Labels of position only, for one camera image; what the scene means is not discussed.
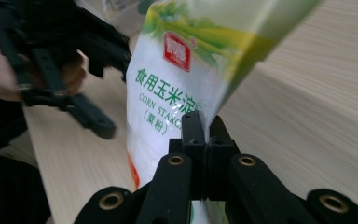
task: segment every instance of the brand label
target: brand label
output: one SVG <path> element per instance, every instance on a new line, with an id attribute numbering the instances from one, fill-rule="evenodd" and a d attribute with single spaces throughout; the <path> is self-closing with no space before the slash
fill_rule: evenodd
<path id="1" fill-rule="evenodd" d="M 179 35 L 173 32 L 164 34 L 164 59 L 189 72 L 190 57 L 190 48 Z"/>

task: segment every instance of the human hand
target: human hand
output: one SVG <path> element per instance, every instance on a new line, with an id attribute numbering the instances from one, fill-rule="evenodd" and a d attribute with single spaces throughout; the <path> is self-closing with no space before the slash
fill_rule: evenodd
<path id="1" fill-rule="evenodd" d="M 28 73 L 32 77 L 33 85 L 45 89 L 46 85 L 36 66 L 27 58 L 22 57 L 26 63 Z M 76 53 L 62 68 L 62 81 L 69 94 L 74 95 L 80 89 L 86 71 L 82 68 L 83 57 Z M 17 88 L 16 77 L 7 58 L 0 53 L 0 99 L 7 101 L 20 101 L 21 95 Z"/>

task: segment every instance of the light wood surface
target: light wood surface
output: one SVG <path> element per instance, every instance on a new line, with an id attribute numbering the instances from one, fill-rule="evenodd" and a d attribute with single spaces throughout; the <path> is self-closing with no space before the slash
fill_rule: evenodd
<path id="1" fill-rule="evenodd" d="M 114 139 L 98 138 L 54 108 L 25 108 L 58 224 L 73 223 L 99 189 L 133 190 L 120 74 L 89 76 L 83 91 L 116 122 Z M 358 203 L 358 0 L 325 1 L 219 114 L 241 151 L 261 158 L 293 193 L 304 198 L 329 188 Z"/>

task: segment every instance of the wood grain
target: wood grain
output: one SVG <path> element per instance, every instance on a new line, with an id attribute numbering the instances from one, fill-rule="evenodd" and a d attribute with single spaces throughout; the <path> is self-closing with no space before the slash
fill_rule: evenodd
<path id="1" fill-rule="evenodd" d="M 83 91 L 117 123 L 115 139 L 96 137 L 54 108 L 24 108 L 59 224 L 73 223 L 99 189 L 133 189 L 120 74 L 89 76 Z M 241 151 L 261 158 L 293 193 L 329 188 L 358 203 L 358 0 L 325 1 L 241 83 L 220 116 Z"/>

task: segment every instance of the corn starch bag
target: corn starch bag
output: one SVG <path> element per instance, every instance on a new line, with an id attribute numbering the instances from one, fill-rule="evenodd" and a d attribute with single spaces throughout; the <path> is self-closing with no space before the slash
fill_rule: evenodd
<path id="1" fill-rule="evenodd" d="M 205 141 L 228 96 L 317 0 L 176 0 L 155 2 L 127 72 L 128 151 L 137 187 L 149 182 L 181 117 L 199 111 Z M 192 223 L 213 220 L 193 203 Z"/>

